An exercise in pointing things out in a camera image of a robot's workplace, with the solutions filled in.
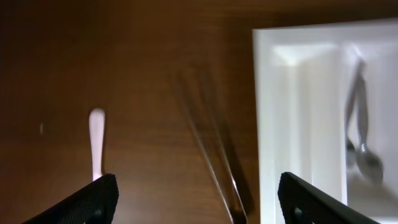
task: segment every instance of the silver spoon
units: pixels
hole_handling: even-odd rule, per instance
[[[366,102],[366,84],[363,79],[364,62],[359,61],[359,77],[356,89],[357,125],[359,134],[359,149],[356,150],[356,163],[367,179],[373,184],[381,184],[383,180],[383,164],[380,158],[368,149],[368,104]]]

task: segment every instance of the small white speck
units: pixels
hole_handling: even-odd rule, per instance
[[[43,135],[43,123],[40,123],[40,135]]]

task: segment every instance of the white stick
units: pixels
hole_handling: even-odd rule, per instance
[[[105,112],[99,108],[93,109],[88,118],[90,129],[91,156],[93,159],[93,181],[102,176],[102,145],[105,129]]]

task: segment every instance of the wooden table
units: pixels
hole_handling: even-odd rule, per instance
[[[104,168],[120,193],[114,223],[229,223],[168,81],[205,71],[259,223],[251,29],[397,11],[362,0],[2,1],[0,222],[91,182],[88,115],[100,107]]]

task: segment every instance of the white tray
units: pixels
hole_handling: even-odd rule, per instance
[[[253,36],[261,223],[284,223],[277,188],[286,171],[378,222],[398,223],[398,21],[259,29]],[[345,104],[359,55],[366,61],[368,145],[384,163],[378,188],[346,167]],[[348,133],[357,145],[353,115]]]

